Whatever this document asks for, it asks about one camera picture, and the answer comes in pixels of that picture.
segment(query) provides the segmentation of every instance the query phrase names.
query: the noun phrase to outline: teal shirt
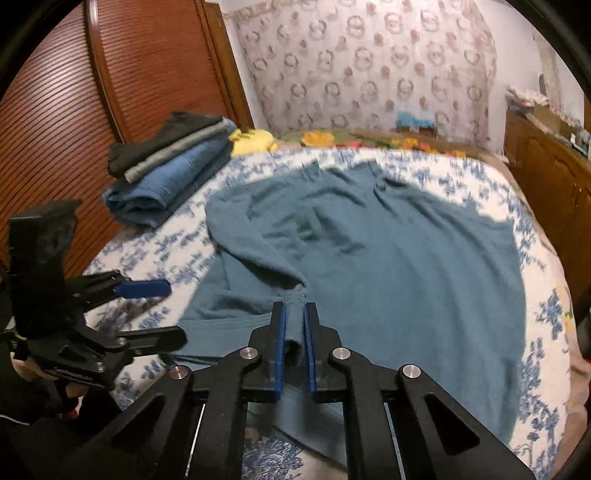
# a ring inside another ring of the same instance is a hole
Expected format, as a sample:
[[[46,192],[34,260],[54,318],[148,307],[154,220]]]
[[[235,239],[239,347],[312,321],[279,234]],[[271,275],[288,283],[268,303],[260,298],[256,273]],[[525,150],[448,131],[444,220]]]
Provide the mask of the teal shirt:
[[[180,359],[198,368],[246,345],[283,301],[290,385],[273,422],[344,463],[339,406],[315,406],[302,393],[302,308],[314,301],[343,346],[377,365],[419,365],[509,442],[525,294],[508,222],[401,184],[375,162],[314,163],[223,190],[206,213],[218,249],[179,323],[189,338]]]

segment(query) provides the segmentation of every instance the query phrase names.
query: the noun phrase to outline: patterned curtain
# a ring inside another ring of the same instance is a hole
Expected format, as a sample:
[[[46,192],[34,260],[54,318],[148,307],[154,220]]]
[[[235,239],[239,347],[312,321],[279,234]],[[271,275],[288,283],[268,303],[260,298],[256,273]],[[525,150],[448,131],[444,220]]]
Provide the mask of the patterned curtain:
[[[473,0],[273,0],[232,15],[269,126],[394,129],[486,146],[496,49]]]

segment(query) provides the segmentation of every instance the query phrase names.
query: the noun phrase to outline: folded clothes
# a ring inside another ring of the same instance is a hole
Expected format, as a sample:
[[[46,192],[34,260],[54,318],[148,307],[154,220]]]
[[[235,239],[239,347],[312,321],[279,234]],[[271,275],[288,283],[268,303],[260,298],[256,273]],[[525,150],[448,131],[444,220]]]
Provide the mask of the folded clothes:
[[[137,183],[119,180],[103,200],[124,225],[158,228],[230,160],[228,134],[217,134],[155,168]]]
[[[235,126],[230,120],[228,120],[227,118],[223,118],[221,122],[215,125],[203,128],[202,130],[197,130],[196,132],[184,138],[181,138],[180,140],[177,140],[172,145],[163,148],[162,150],[158,150],[156,153],[151,154],[144,161],[131,167],[128,171],[125,172],[125,179],[129,183],[138,181],[141,177],[148,174],[156,167],[162,165],[163,163],[167,162],[171,158],[176,157],[184,151],[187,151],[189,148],[191,148],[194,145],[197,145],[199,142],[211,138],[214,135],[217,135],[222,132],[230,134],[232,133],[232,130],[234,128]]]
[[[190,112],[173,112],[160,131],[149,140],[136,144],[111,145],[108,158],[109,175],[120,179],[127,170],[151,154],[198,130],[218,124],[221,116],[206,116]]]

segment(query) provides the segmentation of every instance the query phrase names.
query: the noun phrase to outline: yellow cloth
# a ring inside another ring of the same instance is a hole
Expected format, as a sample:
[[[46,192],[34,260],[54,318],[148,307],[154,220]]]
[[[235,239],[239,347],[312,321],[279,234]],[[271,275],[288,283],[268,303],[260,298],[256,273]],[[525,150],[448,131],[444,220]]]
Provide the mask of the yellow cloth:
[[[275,138],[267,130],[256,129],[242,133],[240,129],[237,129],[228,138],[234,143],[231,157],[277,150]]]
[[[306,147],[334,147],[335,136],[330,132],[321,132],[320,130],[314,130],[312,132],[305,132],[301,136],[301,142]]]

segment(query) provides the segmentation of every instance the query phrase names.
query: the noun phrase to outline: blue and white floral bedsheet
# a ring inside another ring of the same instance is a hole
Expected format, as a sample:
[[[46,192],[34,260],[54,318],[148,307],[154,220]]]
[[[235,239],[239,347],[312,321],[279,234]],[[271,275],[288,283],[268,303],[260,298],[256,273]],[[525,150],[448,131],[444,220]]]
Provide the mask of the blue and white floral bedsheet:
[[[422,152],[375,150],[294,150],[234,158],[158,230],[126,230],[95,258],[89,273],[121,270],[134,279],[165,277],[173,285],[161,301],[115,300],[89,312],[88,324],[101,330],[174,325],[207,272],[214,254],[204,206],[222,187],[283,174],[317,160],[323,168],[376,160],[397,179],[441,198],[513,224],[527,301],[526,346],[521,364],[523,392],[510,447],[543,479],[562,438],[570,393],[565,324],[570,300],[561,268],[544,247],[518,195],[501,173],[478,160]],[[161,374],[156,356],[137,358],[116,382],[115,397],[131,404]],[[272,436],[247,430],[243,477],[284,480],[344,476],[309,452]]]

